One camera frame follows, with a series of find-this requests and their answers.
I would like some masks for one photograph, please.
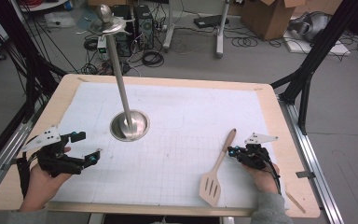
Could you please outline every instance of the gray sleeve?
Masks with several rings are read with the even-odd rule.
[[[251,224],[293,223],[285,214],[284,198],[275,193],[260,193],[258,195],[258,210],[252,215]]]
[[[10,211],[7,216],[7,224],[44,224],[47,216],[48,209],[46,207],[34,212]]]

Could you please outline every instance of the spatula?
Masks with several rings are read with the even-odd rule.
[[[220,184],[217,180],[217,170],[219,169],[220,163],[222,163],[223,158],[226,155],[227,148],[231,145],[234,140],[235,134],[237,133],[236,129],[231,130],[228,134],[227,140],[223,145],[222,151],[220,152],[220,156],[216,161],[211,172],[204,174],[201,177],[200,181],[200,197],[205,200],[208,204],[213,207],[216,207],[217,202],[220,197]]]

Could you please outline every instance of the human hand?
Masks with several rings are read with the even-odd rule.
[[[273,164],[277,174],[279,174],[279,167],[274,163],[272,163],[272,164]],[[257,170],[257,169],[251,168],[249,166],[246,166],[246,165],[242,165],[242,166],[252,176],[258,190],[260,190],[263,193],[278,193],[279,192],[276,182],[274,180],[274,177],[272,176],[271,168],[269,166],[267,166],[263,170]]]
[[[32,212],[42,209],[60,189],[62,184],[72,175],[60,174],[52,177],[48,172],[43,171],[39,164],[31,169],[30,183],[27,194],[19,209],[20,212]]]

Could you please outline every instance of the computer tower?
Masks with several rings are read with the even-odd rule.
[[[113,6],[113,15],[116,17],[120,17],[123,20],[131,20],[131,8],[127,5],[115,5]],[[127,22],[125,31],[130,33],[131,35],[126,35],[124,33],[116,34],[116,46],[117,46],[117,54],[121,57],[130,57],[132,55],[131,43],[133,41],[133,25],[132,22]]]
[[[154,47],[153,16],[148,6],[134,6],[135,33],[140,49],[152,49]]]

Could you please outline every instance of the person's left hand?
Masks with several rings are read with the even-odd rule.
[[[39,164],[35,165],[31,169],[28,191],[19,211],[32,212],[42,209],[71,176],[69,174],[60,174],[56,177],[51,177],[48,172],[40,168]]]

